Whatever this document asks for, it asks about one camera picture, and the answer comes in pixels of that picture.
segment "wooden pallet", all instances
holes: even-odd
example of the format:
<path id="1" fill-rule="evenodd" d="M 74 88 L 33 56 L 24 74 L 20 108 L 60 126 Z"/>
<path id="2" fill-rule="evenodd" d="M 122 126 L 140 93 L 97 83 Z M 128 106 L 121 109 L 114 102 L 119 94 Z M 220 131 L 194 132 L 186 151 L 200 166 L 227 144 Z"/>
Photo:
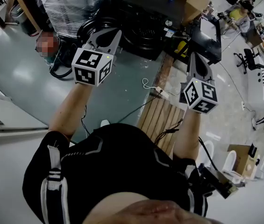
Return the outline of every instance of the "wooden pallet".
<path id="1" fill-rule="evenodd" d="M 148 103 L 138 122 L 138 128 L 155 142 L 157 136 L 166 129 L 173 128 L 184 115 L 184 111 L 171 105 L 168 100 L 156 98 Z M 168 156 L 173 148 L 177 132 L 168 133 L 157 144 Z"/>
<path id="2" fill-rule="evenodd" d="M 154 86 L 165 88 L 170 69 L 173 65 L 173 58 L 166 54 L 161 69 L 156 77 Z M 166 129 L 173 128 L 184 116 L 184 111 L 171 105 L 168 100 L 156 98 L 149 102 L 143 109 L 138 121 L 138 128 L 144 131 L 151 141 L 155 142 L 157 136 Z M 177 132 L 168 133 L 157 144 L 168 156 L 173 148 Z"/>

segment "hair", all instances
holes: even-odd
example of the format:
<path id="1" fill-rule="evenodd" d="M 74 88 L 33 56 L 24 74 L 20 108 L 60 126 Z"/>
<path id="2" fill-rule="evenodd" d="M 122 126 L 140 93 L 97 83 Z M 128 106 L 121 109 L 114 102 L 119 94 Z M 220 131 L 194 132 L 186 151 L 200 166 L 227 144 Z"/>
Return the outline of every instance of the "hair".
<path id="1" fill-rule="evenodd" d="M 240 4 L 241 4 L 241 6 L 243 7 L 243 8 L 245 8 L 245 9 L 247 9 L 248 11 L 252 11 L 253 10 L 253 6 L 252 6 L 252 4 L 250 3 L 250 2 L 248 2 L 248 1 L 242 1 L 242 2 L 240 2 Z"/>

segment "plastic wrap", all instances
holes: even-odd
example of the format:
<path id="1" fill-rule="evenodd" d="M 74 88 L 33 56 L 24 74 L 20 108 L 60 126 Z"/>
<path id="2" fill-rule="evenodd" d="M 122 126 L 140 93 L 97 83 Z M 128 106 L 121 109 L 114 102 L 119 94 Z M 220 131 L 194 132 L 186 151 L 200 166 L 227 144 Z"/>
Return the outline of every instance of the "plastic wrap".
<path id="1" fill-rule="evenodd" d="M 103 0 L 41 0 L 59 35 L 77 37 L 79 28 L 98 11 Z"/>

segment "black shirt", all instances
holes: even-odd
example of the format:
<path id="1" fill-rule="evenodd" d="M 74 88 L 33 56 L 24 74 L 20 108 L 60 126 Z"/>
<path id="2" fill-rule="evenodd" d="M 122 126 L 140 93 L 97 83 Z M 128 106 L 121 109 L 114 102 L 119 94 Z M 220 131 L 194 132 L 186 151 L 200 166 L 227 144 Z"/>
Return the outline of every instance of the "black shirt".
<path id="1" fill-rule="evenodd" d="M 40 192 L 51 169 L 48 145 L 58 147 L 60 152 L 71 223 L 81 224 L 96 204 L 118 192 L 172 200 L 185 210 L 206 215 L 207 201 L 200 193 L 194 160 L 171 160 L 140 129 L 113 124 L 95 130 L 72 147 L 59 132 L 44 137 L 23 183 L 24 197 L 43 223 Z"/>

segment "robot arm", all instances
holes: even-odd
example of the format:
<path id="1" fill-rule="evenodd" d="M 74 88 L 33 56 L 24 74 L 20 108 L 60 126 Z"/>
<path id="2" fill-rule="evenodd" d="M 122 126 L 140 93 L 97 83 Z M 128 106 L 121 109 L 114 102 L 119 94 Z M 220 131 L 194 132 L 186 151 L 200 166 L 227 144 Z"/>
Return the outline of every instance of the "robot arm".
<path id="1" fill-rule="evenodd" d="M 87 43 L 78 48 L 71 63 L 75 83 L 99 86 L 111 73 L 114 55 L 122 32 L 107 28 L 93 33 Z"/>
<path id="2" fill-rule="evenodd" d="M 193 52 L 187 73 L 187 82 L 182 83 L 179 101 L 187 102 L 190 110 L 210 113 L 218 105 L 212 70 L 201 55 Z"/>

